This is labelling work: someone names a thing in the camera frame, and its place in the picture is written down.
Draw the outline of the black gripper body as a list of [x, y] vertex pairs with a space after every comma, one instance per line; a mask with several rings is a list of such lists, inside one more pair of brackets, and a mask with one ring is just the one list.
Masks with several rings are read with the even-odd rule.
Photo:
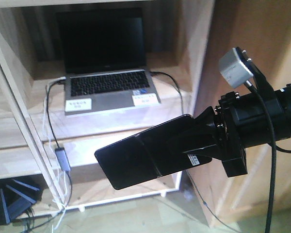
[[228, 177], [247, 174], [244, 143], [233, 119], [240, 97], [225, 94], [214, 111], [208, 107], [197, 118], [183, 115], [143, 132], [143, 144], [162, 176], [222, 162]]

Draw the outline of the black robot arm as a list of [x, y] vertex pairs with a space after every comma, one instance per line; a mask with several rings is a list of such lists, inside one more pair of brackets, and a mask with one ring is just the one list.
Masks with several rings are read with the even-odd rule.
[[281, 90], [249, 87], [239, 98], [225, 94], [216, 109], [158, 125], [142, 137], [159, 175], [221, 161], [228, 177], [247, 173], [249, 147], [291, 138], [291, 86]]

